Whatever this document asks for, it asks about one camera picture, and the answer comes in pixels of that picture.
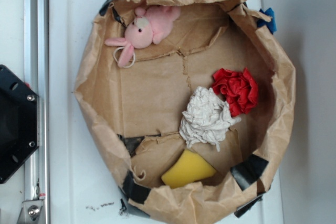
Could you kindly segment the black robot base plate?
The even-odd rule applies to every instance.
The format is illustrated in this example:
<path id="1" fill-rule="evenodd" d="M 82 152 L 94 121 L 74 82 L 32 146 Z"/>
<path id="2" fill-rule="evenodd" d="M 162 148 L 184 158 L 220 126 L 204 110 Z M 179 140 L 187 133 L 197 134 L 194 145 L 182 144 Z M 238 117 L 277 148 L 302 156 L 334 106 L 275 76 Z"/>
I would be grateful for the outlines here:
<path id="1" fill-rule="evenodd" d="M 1 65 L 1 184 L 38 149 L 38 95 Z"/>

